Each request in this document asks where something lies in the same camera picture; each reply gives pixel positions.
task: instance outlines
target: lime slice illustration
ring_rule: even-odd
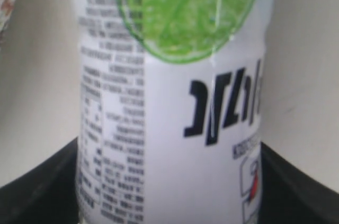
[[[127,29],[154,56],[209,57],[242,26],[254,0],[117,0]]]

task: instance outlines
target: white label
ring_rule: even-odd
[[[74,0],[82,131],[77,193],[90,224],[253,224],[261,200],[264,37],[256,5],[209,58],[148,53],[115,0]]]

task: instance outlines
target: bottle label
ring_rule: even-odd
[[[262,193],[256,0],[74,0],[90,224],[253,224]]]

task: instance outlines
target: nutrition facts table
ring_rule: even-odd
[[[141,0],[135,1],[141,6]],[[86,14],[78,18],[86,29],[80,46],[83,66],[78,192],[85,209],[113,223],[141,224],[144,51],[120,17],[121,3],[86,0]],[[142,17],[141,9],[129,15]]]

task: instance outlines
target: white wall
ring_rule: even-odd
[[[77,137],[70,0],[17,0],[0,62],[0,187]]]
[[[263,141],[339,192],[339,0],[276,0]]]

